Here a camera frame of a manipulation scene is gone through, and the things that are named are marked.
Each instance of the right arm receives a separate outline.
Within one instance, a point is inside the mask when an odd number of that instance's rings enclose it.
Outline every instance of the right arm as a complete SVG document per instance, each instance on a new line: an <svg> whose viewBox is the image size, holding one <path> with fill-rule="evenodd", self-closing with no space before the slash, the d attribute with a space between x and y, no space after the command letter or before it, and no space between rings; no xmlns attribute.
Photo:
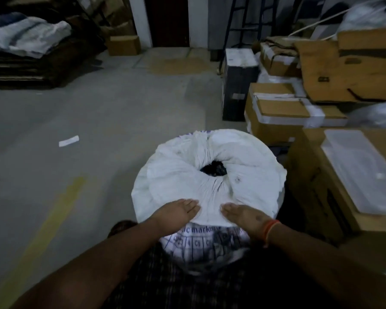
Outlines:
<svg viewBox="0 0 386 309"><path fill-rule="evenodd" d="M225 204L221 213L260 240L265 224L271 220L263 212L246 205ZM281 249L342 306L386 308L386 275L368 270L330 244L280 223L273 225L267 242Z"/></svg>

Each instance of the left arm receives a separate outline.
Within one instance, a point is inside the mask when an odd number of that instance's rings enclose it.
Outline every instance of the left arm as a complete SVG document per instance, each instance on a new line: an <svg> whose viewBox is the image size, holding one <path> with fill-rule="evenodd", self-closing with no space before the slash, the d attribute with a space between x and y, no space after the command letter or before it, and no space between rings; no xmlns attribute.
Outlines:
<svg viewBox="0 0 386 309"><path fill-rule="evenodd" d="M159 238L179 231L199 210L191 199L165 204L148 220L104 240L46 277L11 309L99 308L144 252Z"/></svg>

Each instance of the door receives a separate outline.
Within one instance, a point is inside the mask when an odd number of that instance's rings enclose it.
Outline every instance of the door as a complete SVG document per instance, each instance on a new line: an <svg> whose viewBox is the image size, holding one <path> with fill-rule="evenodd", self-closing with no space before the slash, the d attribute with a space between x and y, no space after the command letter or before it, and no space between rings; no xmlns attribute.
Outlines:
<svg viewBox="0 0 386 309"><path fill-rule="evenodd" d="M189 46L187 0L144 0L153 46Z"/></svg>

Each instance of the forearm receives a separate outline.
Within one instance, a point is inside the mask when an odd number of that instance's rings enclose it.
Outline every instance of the forearm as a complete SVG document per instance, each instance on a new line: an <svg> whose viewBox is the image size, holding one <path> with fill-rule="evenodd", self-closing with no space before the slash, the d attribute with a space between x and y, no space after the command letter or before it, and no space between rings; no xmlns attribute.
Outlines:
<svg viewBox="0 0 386 309"><path fill-rule="evenodd" d="M386 308L386 276L345 257L338 249L282 224L269 235L307 275L348 308Z"/></svg>
<svg viewBox="0 0 386 309"><path fill-rule="evenodd" d="M12 308L99 308L157 234L148 220L104 240L38 283Z"/></svg>

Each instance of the ladder leg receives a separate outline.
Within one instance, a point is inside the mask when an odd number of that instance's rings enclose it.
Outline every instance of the ladder leg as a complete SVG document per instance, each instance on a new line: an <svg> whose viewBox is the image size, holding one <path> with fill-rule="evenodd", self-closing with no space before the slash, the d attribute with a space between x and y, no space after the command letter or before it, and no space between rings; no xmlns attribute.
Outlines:
<svg viewBox="0 0 386 309"><path fill-rule="evenodd" d="M260 4L260 15L259 15L259 28L257 30L257 40L261 40L262 26L263 26L263 14L265 12L266 0L262 0Z"/></svg>
<svg viewBox="0 0 386 309"><path fill-rule="evenodd" d="M270 31L271 36L276 35L276 15L277 15L277 0L273 0L272 9L272 30Z"/></svg>
<svg viewBox="0 0 386 309"><path fill-rule="evenodd" d="M227 23L227 28L226 28L226 36L224 37L223 52L219 63L219 71L218 71L219 74L221 74L221 66L223 65L224 56L226 54L227 40L229 39L229 32L230 32L230 27L232 25L232 19L233 19L233 13L235 12L235 7L236 7L236 0L233 0L232 6L230 8L229 21Z"/></svg>
<svg viewBox="0 0 386 309"><path fill-rule="evenodd" d="M249 1L250 0L246 0L246 3L244 5L244 13L243 13L243 19L242 19L242 28L244 28L246 26L246 17L247 17L247 9L249 7ZM244 30L241 30L240 31L240 41L239 41L239 48L242 47L242 43L243 43L243 34L244 34Z"/></svg>

